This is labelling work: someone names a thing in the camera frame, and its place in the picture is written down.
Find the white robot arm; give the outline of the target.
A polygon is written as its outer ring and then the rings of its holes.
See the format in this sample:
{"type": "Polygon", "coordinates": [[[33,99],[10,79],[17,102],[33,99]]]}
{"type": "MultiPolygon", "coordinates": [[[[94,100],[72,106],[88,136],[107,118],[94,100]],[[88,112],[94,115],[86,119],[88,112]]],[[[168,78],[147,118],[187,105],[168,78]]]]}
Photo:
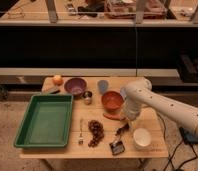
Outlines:
{"type": "MultiPolygon", "coordinates": [[[[142,105],[146,104],[198,137],[197,107],[154,93],[146,78],[127,83],[124,92],[123,112],[129,121],[134,121],[140,115],[142,105]]],[[[198,171],[198,160],[195,171],[198,171]]]]}

